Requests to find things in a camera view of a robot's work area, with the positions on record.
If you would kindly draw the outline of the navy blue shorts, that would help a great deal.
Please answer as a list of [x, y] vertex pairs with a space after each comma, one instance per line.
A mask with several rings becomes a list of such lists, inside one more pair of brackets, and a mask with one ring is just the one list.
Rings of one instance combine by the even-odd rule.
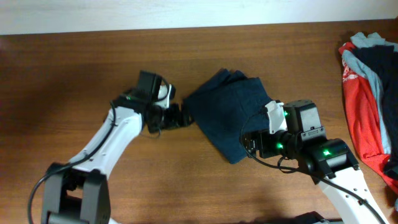
[[241, 130], [267, 129], [268, 117], [259, 112], [270, 101], [259, 78], [221, 69], [183, 99], [183, 105], [224, 158], [236, 164], [246, 157], [239, 142]]

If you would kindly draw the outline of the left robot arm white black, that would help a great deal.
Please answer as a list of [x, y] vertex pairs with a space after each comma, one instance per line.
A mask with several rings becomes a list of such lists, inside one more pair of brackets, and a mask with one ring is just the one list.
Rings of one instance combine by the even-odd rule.
[[136, 86], [110, 102], [102, 126], [67, 163], [54, 162], [44, 185], [41, 223], [114, 223], [108, 180], [131, 141], [144, 128], [153, 134], [186, 126], [175, 87], [156, 73], [141, 71]]

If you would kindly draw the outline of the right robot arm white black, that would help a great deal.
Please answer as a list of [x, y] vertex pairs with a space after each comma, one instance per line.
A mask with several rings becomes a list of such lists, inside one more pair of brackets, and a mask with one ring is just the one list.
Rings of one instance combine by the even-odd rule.
[[338, 211], [342, 223], [388, 222], [351, 149], [342, 139], [327, 138], [313, 101], [271, 101], [259, 114], [267, 115], [268, 127], [239, 134], [248, 157], [260, 164], [274, 156], [282, 161], [296, 160], [297, 168], [281, 164], [275, 168], [310, 176]]

